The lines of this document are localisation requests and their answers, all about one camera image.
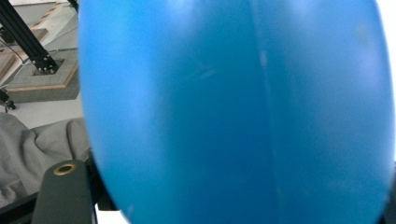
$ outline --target wrinkled clothing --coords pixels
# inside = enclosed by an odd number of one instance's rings
[[[36,193],[52,165],[88,159],[90,143],[83,119],[28,129],[0,113],[0,207]]]

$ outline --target gray sleeve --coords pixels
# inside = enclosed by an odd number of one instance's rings
[[[29,130],[0,113],[0,207],[37,192],[48,168],[61,161],[85,161],[89,150],[83,119]]]

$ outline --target black cable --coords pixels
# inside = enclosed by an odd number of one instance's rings
[[[7,48],[11,49],[12,51],[14,51],[14,53],[16,53],[18,55],[18,57],[20,57],[22,63],[23,63],[23,58],[21,57],[21,55],[19,53],[17,53],[17,51],[15,51],[12,47],[10,47],[8,44],[6,44],[3,40],[0,39],[0,42],[3,43],[4,46],[6,46]]]

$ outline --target gray platform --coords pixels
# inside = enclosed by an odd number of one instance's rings
[[[9,82],[7,91],[36,91],[65,88],[78,69],[77,51],[67,50],[52,54],[54,60],[64,59],[55,75],[34,76],[32,63],[23,66]]]

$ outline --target large blue inflatable object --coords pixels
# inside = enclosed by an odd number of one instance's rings
[[[133,223],[375,223],[394,123],[374,1],[81,2],[84,112]]]

